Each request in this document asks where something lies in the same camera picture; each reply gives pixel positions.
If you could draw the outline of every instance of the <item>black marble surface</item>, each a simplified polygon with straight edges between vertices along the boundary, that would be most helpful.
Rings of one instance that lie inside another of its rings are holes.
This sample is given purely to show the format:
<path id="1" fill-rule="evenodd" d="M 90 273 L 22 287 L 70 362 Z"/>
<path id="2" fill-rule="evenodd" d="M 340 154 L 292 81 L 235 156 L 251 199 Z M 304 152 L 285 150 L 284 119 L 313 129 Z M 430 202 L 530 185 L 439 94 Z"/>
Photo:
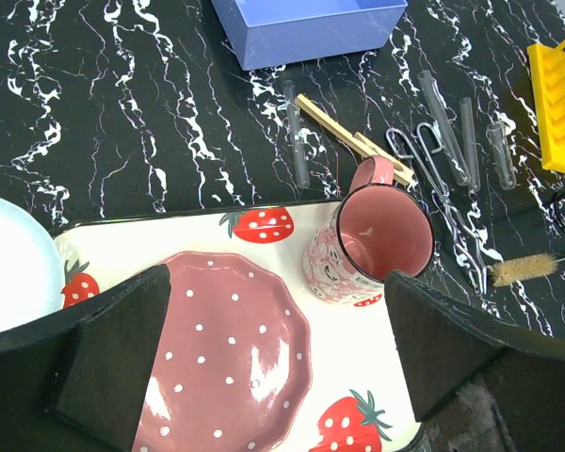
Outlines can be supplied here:
<path id="1" fill-rule="evenodd" d="M 545 203 L 565 176 L 541 169 L 526 46 L 565 38 L 548 0 L 411 0 L 381 50 L 243 73 L 209 0 L 0 0 L 0 196 L 46 228 L 118 218 L 344 196 L 359 163 L 305 121 L 311 186 L 294 183 L 281 82 L 295 81 L 347 129 L 431 121 L 415 76 L 430 69 L 454 120 L 476 105 L 483 187 L 452 183 L 487 264 L 565 254 Z M 504 121 L 519 186 L 502 191 L 485 127 Z M 410 192 L 431 215 L 434 287 L 565 338 L 565 263 L 556 275 L 474 294 L 429 186 Z"/>

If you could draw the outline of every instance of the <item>mug rim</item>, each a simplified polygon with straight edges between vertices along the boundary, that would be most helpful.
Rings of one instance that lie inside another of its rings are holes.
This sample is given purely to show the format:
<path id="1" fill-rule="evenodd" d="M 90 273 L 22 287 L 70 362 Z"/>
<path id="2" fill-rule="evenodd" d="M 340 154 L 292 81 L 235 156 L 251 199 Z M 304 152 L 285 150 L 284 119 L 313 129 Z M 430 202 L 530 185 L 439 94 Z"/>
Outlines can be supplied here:
<path id="1" fill-rule="evenodd" d="M 368 278 L 369 280 L 372 280 L 376 283 L 381 283 L 381 284 L 385 284 L 385 280 L 383 280 L 382 278 L 376 278 L 373 275 L 369 275 L 368 273 L 366 273 L 360 266 L 358 266 L 354 260 L 351 258 L 351 256 L 349 255 L 349 253 L 346 250 L 346 246 L 343 243 L 343 238 L 341 236 L 341 228 L 340 228 L 340 223 L 341 223 L 341 212 L 343 211 L 343 208 L 345 207 L 347 201 L 349 201 L 349 199 L 356 193 L 358 193 L 361 190 L 364 190 L 365 188 L 369 188 L 370 186 L 381 186 L 381 187 L 388 187 L 391 188 L 395 191 L 400 192 L 402 195 L 406 196 L 410 201 L 412 201 L 414 203 L 414 205 L 416 206 L 416 208 L 418 208 L 418 210 L 421 211 L 421 213 L 423 214 L 423 217 L 425 217 L 425 219 L 427 220 L 427 224 L 429 226 L 429 230 L 431 232 L 431 252 L 429 253 L 429 257 L 427 259 L 427 261 L 425 262 L 425 264 L 423 265 L 423 268 L 421 270 L 418 271 L 418 273 L 416 273 L 415 275 L 413 275 L 413 278 L 418 278 L 419 276 L 421 276 L 425 270 L 427 270 L 427 268 L 429 267 L 429 264 L 431 263 L 431 259 L 433 258 L 433 253 L 435 252 L 435 234 L 433 233 L 433 225 L 431 224 L 431 219 L 429 218 L 429 216 L 427 215 L 427 213 L 425 212 L 425 210 L 419 205 L 419 203 L 416 201 L 415 198 L 413 198 L 410 194 L 406 193 L 403 190 L 400 190 L 399 188 L 397 188 L 396 186 L 393 186 L 391 184 L 385 184 L 385 183 L 368 183 L 365 184 L 363 186 L 359 186 L 358 188 L 350 191 L 347 196 L 341 201 L 341 204 L 339 204 L 339 213 L 337 214 L 337 218 L 335 220 L 335 226 L 337 229 L 337 241 L 339 242 L 339 246 L 341 247 L 341 251 L 343 252 L 343 254 L 346 256 L 346 258 L 349 260 L 349 262 L 352 264 L 352 266 L 354 268 L 356 268 L 361 275 L 365 276 L 366 278 Z"/>

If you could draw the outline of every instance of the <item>blue plastic container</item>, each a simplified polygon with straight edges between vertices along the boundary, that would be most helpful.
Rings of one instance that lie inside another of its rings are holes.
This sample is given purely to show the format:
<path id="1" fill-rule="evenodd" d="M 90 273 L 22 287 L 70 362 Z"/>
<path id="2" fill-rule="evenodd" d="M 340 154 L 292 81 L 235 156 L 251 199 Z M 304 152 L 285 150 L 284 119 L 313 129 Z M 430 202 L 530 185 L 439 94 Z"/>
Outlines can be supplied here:
<path id="1" fill-rule="evenodd" d="M 406 0 L 212 0 L 245 71 L 378 49 Z"/>

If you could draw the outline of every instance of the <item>scissors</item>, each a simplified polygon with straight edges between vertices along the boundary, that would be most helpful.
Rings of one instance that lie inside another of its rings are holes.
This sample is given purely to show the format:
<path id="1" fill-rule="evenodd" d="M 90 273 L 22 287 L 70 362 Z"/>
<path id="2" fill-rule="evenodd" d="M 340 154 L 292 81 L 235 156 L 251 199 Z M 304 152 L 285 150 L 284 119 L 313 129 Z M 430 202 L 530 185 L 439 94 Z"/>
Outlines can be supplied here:
<path id="1" fill-rule="evenodd" d="M 434 138 L 434 148 L 430 149 L 424 139 L 424 131 L 428 130 L 431 136 Z M 425 174 L 428 182 L 430 183 L 433 191 L 437 194 L 442 202 L 444 219 L 447 226 L 452 234 L 452 240 L 454 242 L 454 248 L 459 250 L 462 255 L 464 255 L 469 261 L 469 266 L 465 267 L 467 276 L 471 281 L 471 285 L 474 287 L 479 295 L 485 295 L 488 291 L 488 270 L 485 263 L 483 262 L 483 257 L 481 256 L 481 248 L 479 243 L 482 243 L 479 233 L 472 231 L 467 226 L 462 214 L 459 209 L 450 200 L 450 190 L 448 185 L 440 176 L 439 171 L 435 163 L 433 162 L 432 155 L 438 153 L 444 148 L 444 144 L 438 137 L 433 126 L 427 122 L 421 122 L 416 126 L 416 140 L 418 141 L 419 147 L 423 152 L 425 160 L 421 158 L 419 152 L 412 144 L 411 139 L 401 130 L 390 128 L 385 132 L 385 139 L 387 144 L 394 152 L 395 156 L 399 159 L 404 160 L 416 160 L 419 168 Z M 410 153 L 403 153 L 398 146 L 398 142 L 403 141 L 404 145 L 408 148 Z M 471 237 L 475 240 L 475 258 L 471 255 L 468 250 L 467 237 Z"/>

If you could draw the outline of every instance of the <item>yellow basket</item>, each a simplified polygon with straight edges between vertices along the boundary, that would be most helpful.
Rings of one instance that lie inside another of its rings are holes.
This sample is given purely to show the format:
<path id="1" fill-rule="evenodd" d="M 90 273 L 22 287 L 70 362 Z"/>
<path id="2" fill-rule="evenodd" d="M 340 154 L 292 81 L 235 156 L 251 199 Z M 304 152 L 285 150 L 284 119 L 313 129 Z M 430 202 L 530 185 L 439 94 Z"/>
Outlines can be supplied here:
<path id="1" fill-rule="evenodd" d="M 565 40 L 527 47 L 540 131 L 542 167 L 565 173 Z"/>

